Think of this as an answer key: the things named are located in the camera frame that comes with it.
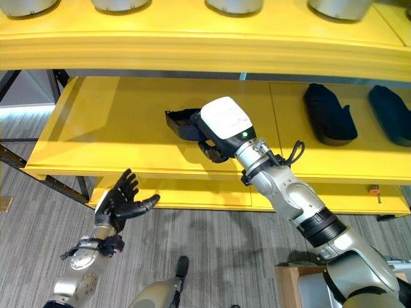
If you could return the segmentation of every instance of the gray carpet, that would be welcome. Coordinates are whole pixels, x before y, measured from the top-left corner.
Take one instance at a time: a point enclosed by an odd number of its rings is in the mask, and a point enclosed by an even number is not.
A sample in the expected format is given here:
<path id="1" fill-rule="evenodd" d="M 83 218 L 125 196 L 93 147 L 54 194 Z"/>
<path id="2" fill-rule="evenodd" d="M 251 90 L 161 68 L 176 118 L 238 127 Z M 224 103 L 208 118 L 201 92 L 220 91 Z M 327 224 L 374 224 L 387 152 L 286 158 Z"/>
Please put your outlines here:
<path id="1" fill-rule="evenodd" d="M 22 122 L 12 135 L 10 118 L 2 117 L 2 137 L 36 137 L 46 118 Z M 33 146 L 5 145 L 25 158 Z M 74 178 L 65 181 L 78 189 Z M 42 307 L 66 266 L 58 256 L 92 230 L 93 211 L 4 164 L 0 194 L 15 196 L 10 212 L 0 213 L 0 307 Z M 411 258 L 411 216 L 341 218 L 382 254 Z M 182 308 L 280 307 L 273 267 L 313 260 L 292 225 L 271 213 L 155 209 L 127 222 L 122 235 L 125 249 L 100 277 L 88 308 L 127 307 L 145 286 L 172 276 L 182 254 L 191 262 Z"/>

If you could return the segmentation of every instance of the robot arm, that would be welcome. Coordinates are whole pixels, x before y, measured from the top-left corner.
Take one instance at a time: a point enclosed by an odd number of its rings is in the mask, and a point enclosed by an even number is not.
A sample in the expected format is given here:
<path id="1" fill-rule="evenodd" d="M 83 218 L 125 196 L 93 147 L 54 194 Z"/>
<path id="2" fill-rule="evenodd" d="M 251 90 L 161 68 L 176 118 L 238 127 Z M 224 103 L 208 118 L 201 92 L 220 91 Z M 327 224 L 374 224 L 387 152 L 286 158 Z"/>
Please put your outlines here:
<path id="1" fill-rule="evenodd" d="M 136 176 L 126 170 L 114 188 L 106 193 L 96 207 L 94 230 L 61 256 L 69 258 L 66 272 L 57 280 L 52 299 L 44 308 L 81 307 L 94 293 L 98 277 L 104 272 L 115 252 L 121 252 L 124 242 L 119 232 L 129 218 L 151 210 L 160 200 L 158 194 L 134 202 L 138 193 Z"/>
<path id="2" fill-rule="evenodd" d="M 385 259 L 291 172 L 290 165 L 304 151 L 302 142 L 296 143 L 287 160 L 274 155 L 264 141 L 256 139 L 247 114 L 228 97 L 203 106 L 190 117 L 190 123 L 214 142 L 214 147 L 207 148 L 220 161 L 236 158 L 244 168 L 241 180 L 267 197 L 275 211 L 291 221 L 312 244 L 318 258 L 327 263 L 324 278 L 339 302 L 344 303 L 353 294 L 377 292 L 386 293 L 401 307 L 399 285 Z M 201 149 L 204 143 L 199 142 Z M 300 147 L 301 152 L 294 158 Z"/>

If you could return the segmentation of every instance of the silver container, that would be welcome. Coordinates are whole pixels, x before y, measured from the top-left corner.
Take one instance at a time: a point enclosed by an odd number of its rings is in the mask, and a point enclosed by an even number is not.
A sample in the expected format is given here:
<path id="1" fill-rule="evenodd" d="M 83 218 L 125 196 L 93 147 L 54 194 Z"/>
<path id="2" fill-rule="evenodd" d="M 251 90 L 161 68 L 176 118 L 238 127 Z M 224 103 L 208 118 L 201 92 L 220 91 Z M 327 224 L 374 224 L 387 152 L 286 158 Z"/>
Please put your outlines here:
<path id="1" fill-rule="evenodd" d="M 10 17 L 22 17 L 39 13 L 53 6 L 58 0 L 0 0 L 0 8 Z"/>
<path id="2" fill-rule="evenodd" d="M 91 0 L 93 5 L 102 11 L 121 12 L 139 8 L 150 0 Z"/>
<path id="3" fill-rule="evenodd" d="M 260 11 L 263 0 L 205 0 L 206 3 L 223 12 L 230 14 L 250 14 Z"/>
<path id="4" fill-rule="evenodd" d="M 324 15 L 359 21 L 372 5 L 373 0 L 308 0 L 308 4 Z"/>

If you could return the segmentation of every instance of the small orange object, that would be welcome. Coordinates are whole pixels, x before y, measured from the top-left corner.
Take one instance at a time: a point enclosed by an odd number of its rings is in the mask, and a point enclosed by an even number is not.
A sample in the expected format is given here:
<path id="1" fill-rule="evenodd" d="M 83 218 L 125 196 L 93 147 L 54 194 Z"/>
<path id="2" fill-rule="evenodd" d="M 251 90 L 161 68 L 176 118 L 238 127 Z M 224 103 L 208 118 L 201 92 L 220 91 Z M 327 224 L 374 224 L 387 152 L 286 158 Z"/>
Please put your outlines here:
<path id="1" fill-rule="evenodd" d="M 379 185 L 370 185 L 368 192 L 373 195 L 377 195 L 380 193 L 380 186 Z"/>

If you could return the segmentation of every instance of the yellow shelving unit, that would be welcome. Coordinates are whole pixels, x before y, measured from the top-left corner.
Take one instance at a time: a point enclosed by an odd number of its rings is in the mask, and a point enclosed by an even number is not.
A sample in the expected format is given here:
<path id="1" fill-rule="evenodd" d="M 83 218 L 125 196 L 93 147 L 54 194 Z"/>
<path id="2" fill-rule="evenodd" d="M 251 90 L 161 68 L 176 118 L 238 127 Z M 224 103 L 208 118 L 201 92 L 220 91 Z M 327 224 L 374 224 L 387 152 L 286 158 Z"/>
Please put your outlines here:
<path id="1" fill-rule="evenodd" d="M 31 19 L 0 13 L 0 69 L 164 69 L 313 74 L 411 81 L 411 49 L 371 7 L 359 22 L 325 19 L 306 0 L 265 1 L 231 18 L 203 1 L 153 1 L 128 15 L 61 1 Z"/>
<path id="2" fill-rule="evenodd" d="M 308 83 L 76 77 L 64 89 L 24 171 L 46 175 L 99 176 L 89 206 L 128 167 L 140 178 L 141 194 L 162 195 L 159 207 L 271 211 L 271 205 L 239 181 L 235 160 L 214 164 L 197 143 L 167 126 L 164 112 L 201 107 L 232 96 L 276 153 L 288 156 L 297 140 L 307 144 L 292 168 L 313 183 L 339 213 L 409 214 L 398 184 L 411 183 L 411 149 L 392 144 L 367 102 L 370 87 L 326 85 L 350 104 L 358 138 L 346 146 L 318 142 L 308 124 L 302 95 Z M 394 89 L 409 106 L 411 90 Z M 366 184 L 381 185 L 383 203 Z"/>

